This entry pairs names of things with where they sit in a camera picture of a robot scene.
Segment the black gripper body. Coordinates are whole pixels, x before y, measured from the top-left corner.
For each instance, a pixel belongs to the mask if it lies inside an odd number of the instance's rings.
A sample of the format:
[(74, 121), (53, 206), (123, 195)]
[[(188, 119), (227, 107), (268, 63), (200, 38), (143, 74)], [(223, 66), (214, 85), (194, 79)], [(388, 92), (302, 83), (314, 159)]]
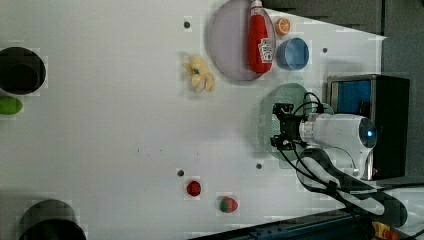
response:
[(294, 150), (295, 144), (302, 144), (299, 126), (304, 119), (302, 115), (293, 113), (294, 105), (288, 103), (275, 103), (272, 114), (279, 121), (279, 133), (270, 137), (271, 145), (278, 150)]

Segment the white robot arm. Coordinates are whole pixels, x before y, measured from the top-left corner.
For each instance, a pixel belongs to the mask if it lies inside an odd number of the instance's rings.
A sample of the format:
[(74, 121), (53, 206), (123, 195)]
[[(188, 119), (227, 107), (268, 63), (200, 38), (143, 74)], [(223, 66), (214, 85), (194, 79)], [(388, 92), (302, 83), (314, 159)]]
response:
[(370, 119), (324, 112), (300, 115), (294, 105), (285, 103), (275, 103), (272, 114), (280, 128), (270, 144), (281, 155), (294, 153), (295, 158), (286, 162), (305, 189), (327, 195), (355, 214), (393, 227), (405, 225), (404, 203), (364, 181), (368, 157), (377, 144)]

